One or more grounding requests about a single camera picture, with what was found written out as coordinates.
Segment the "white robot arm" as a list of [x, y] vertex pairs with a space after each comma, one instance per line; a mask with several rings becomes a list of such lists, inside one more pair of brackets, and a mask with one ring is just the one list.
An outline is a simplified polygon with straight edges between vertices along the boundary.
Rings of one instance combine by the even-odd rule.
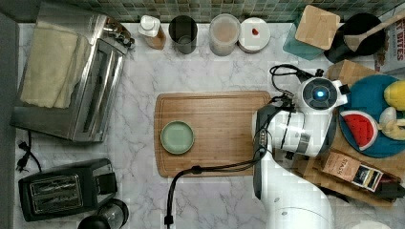
[[266, 229], [334, 228], [329, 199], [298, 171], [329, 151], [334, 110], [349, 92], [339, 80], [314, 77], [299, 85], [290, 108], [268, 104], [253, 115], [253, 189], [266, 210]]

